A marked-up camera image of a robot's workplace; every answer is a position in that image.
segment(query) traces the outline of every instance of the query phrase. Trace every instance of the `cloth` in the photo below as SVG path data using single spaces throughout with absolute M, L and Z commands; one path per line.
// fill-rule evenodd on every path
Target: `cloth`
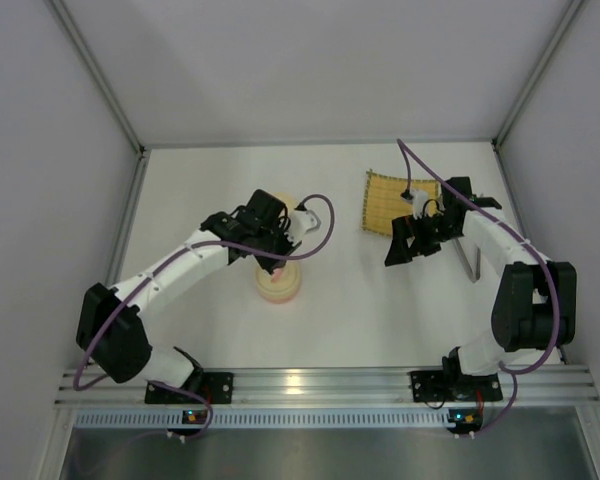
M 362 207 L 362 229 L 390 237 L 391 221 L 413 213 L 411 205 L 400 196 L 405 188 L 406 178 L 388 177 L 369 170 Z M 429 198 L 438 198 L 439 185 L 435 180 L 412 179 L 411 188 L 424 190 L 429 194 Z M 427 209 L 430 215 L 435 213 L 435 202 L 430 202 Z

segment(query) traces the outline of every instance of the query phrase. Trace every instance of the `white wall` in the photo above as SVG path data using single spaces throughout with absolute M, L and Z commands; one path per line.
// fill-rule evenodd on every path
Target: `white wall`
M 535 243 L 578 270 L 570 357 L 600 390 L 600 0 L 589 2 L 504 149 Z
M 491 139 L 566 0 L 67 0 L 145 144 Z
M 0 480 L 40 450 L 133 164 L 44 2 L 0 2 Z

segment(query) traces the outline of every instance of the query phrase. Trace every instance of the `metal plate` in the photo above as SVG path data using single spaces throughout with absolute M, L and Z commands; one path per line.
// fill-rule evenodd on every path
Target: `metal plate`
M 204 372 L 197 392 L 213 405 L 228 405 L 233 394 L 233 373 Z M 185 405 L 199 403 L 179 393 L 147 385 L 144 402 L 147 405 Z
M 422 408 L 413 402 L 409 372 L 422 368 L 289 368 L 231 369 L 234 374 L 233 408 Z M 74 371 L 65 373 L 56 405 L 59 407 L 118 406 L 145 408 L 146 382 L 117 385 L 104 380 L 84 392 L 72 388 Z M 90 367 L 84 381 L 102 374 Z M 586 405 L 598 403 L 598 392 L 587 367 L 546 366 L 518 377 L 514 407 Z M 511 377 L 500 377 L 505 400 L 512 392 Z M 449 407 L 471 407 L 475 402 L 448 402 Z
M 463 386 L 462 398 L 459 398 L 456 390 L 444 384 L 442 370 L 420 370 L 410 372 L 409 376 L 413 387 L 413 401 L 416 403 L 476 402 L 478 390 L 485 402 L 499 402 L 503 398 L 498 375 L 472 377 L 475 383 L 472 382 L 470 388 Z

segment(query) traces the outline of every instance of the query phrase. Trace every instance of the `cable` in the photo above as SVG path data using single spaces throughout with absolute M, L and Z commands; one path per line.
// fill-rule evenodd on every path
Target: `cable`
M 436 200 L 435 198 L 430 198 L 429 200 L 427 200 L 426 202 L 424 202 L 424 205 L 422 206 L 422 216 L 424 217 L 427 214 L 427 206 L 431 203 L 431 202 L 436 202 L 436 208 L 438 210 L 440 210 L 440 202 L 438 202 L 438 200 Z
M 193 393 L 193 392 L 189 392 L 188 390 L 184 390 L 182 388 L 176 388 L 176 387 L 172 387 L 171 385 L 167 385 L 166 383 L 163 382 L 149 382 L 153 385 L 155 385 L 156 387 L 159 388 L 164 388 L 166 390 L 170 390 L 174 393 L 179 393 L 180 395 L 185 395 L 199 403 L 202 403 L 204 405 L 204 407 L 207 409 L 207 421 L 204 422 L 204 425 L 200 428 L 200 430 L 198 430 L 196 432 L 195 435 L 191 435 L 190 437 L 187 437 L 188 440 L 193 440 L 194 438 L 198 438 L 201 437 L 202 435 L 204 435 L 204 433 L 209 429 L 209 427 L 211 426 L 211 422 L 213 421 L 213 407 L 211 406 L 211 403 L 204 397 L 201 397 L 200 395 Z
M 551 355 L 551 352 L 555 348 L 556 343 L 558 341 L 558 334 L 560 333 L 560 304 L 558 302 L 558 292 L 556 290 L 555 283 L 553 282 L 553 278 L 551 277 L 551 272 L 549 272 L 549 269 L 547 268 L 546 262 L 543 260 L 543 258 L 540 256 L 540 254 L 535 250 L 535 248 L 533 248 L 531 245 L 529 245 L 527 243 L 527 241 L 518 232 L 516 232 L 513 228 L 511 228 L 506 223 L 502 223 L 498 218 L 494 217 L 489 212 L 478 207 L 475 203 L 473 203 L 471 200 L 469 200 L 467 197 L 462 195 L 455 188 L 453 188 L 451 185 L 449 185 L 447 182 L 445 182 L 436 172 L 431 170 L 431 168 L 429 168 L 426 163 L 424 163 L 415 153 L 413 153 L 413 151 L 409 147 L 407 147 L 404 144 L 404 142 L 402 142 L 400 139 L 398 139 L 398 145 L 400 146 L 400 150 L 402 150 L 402 153 L 405 156 L 405 158 L 408 158 L 407 154 L 411 155 L 411 157 L 418 163 L 418 165 L 420 165 L 429 175 L 431 175 L 438 182 L 440 182 L 440 185 L 442 185 L 449 192 L 451 192 L 453 195 L 455 195 L 456 198 L 458 198 L 458 200 L 460 200 L 462 203 L 464 203 L 471 210 L 475 210 L 476 212 L 487 217 L 492 222 L 498 224 L 503 230 L 505 230 L 509 235 L 511 235 L 520 245 L 522 245 L 522 247 L 529 253 L 529 255 L 531 255 L 533 257 L 533 259 L 536 262 L 538 262 L 538 266 L 542 270 L 542 273 L 544 274 L 544 276 L 547 280 L 547 286 L 549 287 L 549 297 L 551 298 L 551 308 L 553 310 L 553 327 L 551 330 L 551 337 L 549 338 L 549 344 L 547 345 L 546 350 L 540 356 L 540 358 L 533 365 L 529 365 L 526 368 L 522 368 L 520 370 L 511 370 L 511 369 L 507 368 L 503 362 L 500 362 L 500 364 L 499 364 L 500 369 L 504 372 L 507 372 L 510 375 L 523 375 L 525 373 L 531 373 L 531 372 L 537 370 L 547 361 L 547 359 Z
M 282 227 L 280 227 L 280 220 L 284 221 Z M 289 218 L 289 209 L 287 208 L 287 205 L 285 204 L 284 210 L 282 211 L 282 216 L 278 220 L 278 227 L 282 229 L 283 233 L 286 233 L 289 230 L 290 226 L 291 226 L 291 219 Z
M 333 203 L 331 203 L 331 200 L 329 200 L 329 198 L 327 196 L 322 195 L 320 193 L 314 193 L 312 195 L 305 197 L 300 202 L 300 205 L 304 205 L 305 202 L 307 202 L 308 200 L 312 200 L 312 199 L 320 199 L 327 204 L 327 207 L 329 208 L 329 228 L 327 230 L 326 235 L 324 236 L 322 241 L 318 244 L 318 246 L 307 253 L 303 253 L 301 255 L 277 255 L 274 253 L 265 252 L 263 250 L 258 250 L 256 248 L 247 247 L 247 246 L 241 245 L 239 243 L 227 242 L 224 240 L 208 240 L 205 242 L 199 242 L 195 245 L 192 245 L 191 247 L 183 247 L 182 249 L 174 252 L 170 257 L 168 257 L 164 262 L 162 262 L 158 266 L 158 268 L 156 268 L 152 272 L 151 277 L 146 277 L 145 279 L 143 279 L 142 282 L 140 282 L 138 284 L 138 286 L 136 288 L 134 288 L 133 291 L 129 295 L 127 295 L 127 297 L 124 300 L 122 300 L 120 302 L 120 304 L 118 304 L 118 306 L 113 310 L 113 312 L 111 312 L 111 314 L 104 321 L 104 323 L 102 324 L 102 326 L 100 327 L 98 332 L 94 335 L 93 339 L 91 340 L 91 343 L 89 343 L 89 346 L 84 351 L 84 355 L 82 356 L 82 359 L 80 360 L 80 364 L 78 365 L 76 374 L 73 377 L 73 389 L 78 392 L 87 390 L 88 388 L 91 388 L 92 386 L 94 386 L 96 383 L 101 382 L 102 380 L 104 380 L 105 378 L 108 377 L 108 375 L 106 375 L 106 374 L 100 375 L 99 377 L 95 378 L 94 380 L 90 381 L 89 383 L 87 383 L 85 385 L 80 385 L 80 379 L 82 378 L 84 369 L 87 366 L 87 363 L 89 362 L 89 359 L 91 358 L 91 355 L 93 354 L 93 351 L 95 350 L 96 345 L 98 345 L 98 342 L 100 342 L 100 340 L 102 340 L 104 333 L 111 326 L 111 324 L 115 321 L 115 319 L 118 317 L 120 312 L 122 312 L 122 310 L 142 290 L 144 290 L 144 288 L 151 281 L 152 277 L 156 277 L 157 275 L 159 275 L 165 268 L 167 268 L 169 265 L 171 265 L 173 262 L 175 262 L 178 258 L 180 258 L 185 253 L 190 252 L 191 250 L 196 249 L 196 248 L 209 247 L 209 246 L 222 246 L 222 247 L 235 248 L 237 250 L 242 250 L 244 252 L 251 253 L 253 255 L 258 255 L 261 257 L 273 258 L 275 260 L 304 260 L 305 258 L 309 258 L 309 257 L 315 255 L 316 253 L 318 253 L 320 250 L 322 250 L 324 248 L 324 246 L 329 242 L 329 240 L 331 239 L 331 235 L 333 234 L 333 229 L 335 227 L 335 219 L 336 219 L 335 209 L 333 207 Z
M 442 403 L 436 406 L 430 405 L 428 402 L 424 402 L 424 404 L 431 410 L 440 410 L 442 407 L 444 407 L 445 403 L 447 403 L 447 399 L 445 397 L 442 397 Z
M 509 410 L 511 410 L 511 407 L 513 407 L 513 404 L 515 403 L 516 398 L 518 398 L 518 379 L 516 378 L 516 375 L 512 375 L 512 374 L 510 374 L 510 375 L 511 375 L 511 379 L 513 380 L 513 392 L 511 393 L 511 398 L 509 398 L 509 401 L 504 406 L 504 408 L 502 410 L 500 410 L 498 415 L 496 415 L 496 417 L 489 424 L 483 425 L 482 427 L 480 427 L 480 430 L 472 432 L 472 434 L 466 434 L 466 433 L 456 434 L 458 437 L 473 438 L 478 435 L 484 435 L 489 430 L 491 430 L 493 427 L 495 427 L 498 424 L 498 422 L 502 421 L 504 416 L 507 413 L 509 413 Z
M 409 157 L 407 157 L 407 154 L 403 149 L 403 147 L 407 148 L 407 146 L 400 139 L 398 139 L 398 146 L 400 147 L 400 152 L 402 152 L 402 156 L 404 157 L 404 163 L 407 164 L 407 189 L 405 191 L 409 193 L 411 190 L 411 165 L 409 164 Z

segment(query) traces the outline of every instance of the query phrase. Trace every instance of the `white table surface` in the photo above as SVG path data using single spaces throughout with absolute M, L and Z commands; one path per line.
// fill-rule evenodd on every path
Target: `white table surface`
M 474 192 L 495 197 L 513 218 L 488 143 L 411 147 L 443 178 L 470 176 Z M 153 150 L 122 278 L 178 246 L 210 214 L 246 203 L 257 188 L 296 199 L 324 193 L 335 205 L 336 227 L 327 247 L 302 261 L 303 284 L 290 303 L 263 300 L 255 260 L 239 260 L 165 309 L 148 328 L 150 341 L 177 345 L 207 367 L 430 366 L 489 328 L 499 278 L 488 262 L 475 285 L 451 244 L 411 264 L 384 267 L 390 240 L 360 228 L 370 168 L 406 175 L 395 144 Z M 414 178 L 427 178 L 412 169 Z M 308 205 L 328 221 L 320 201 Z

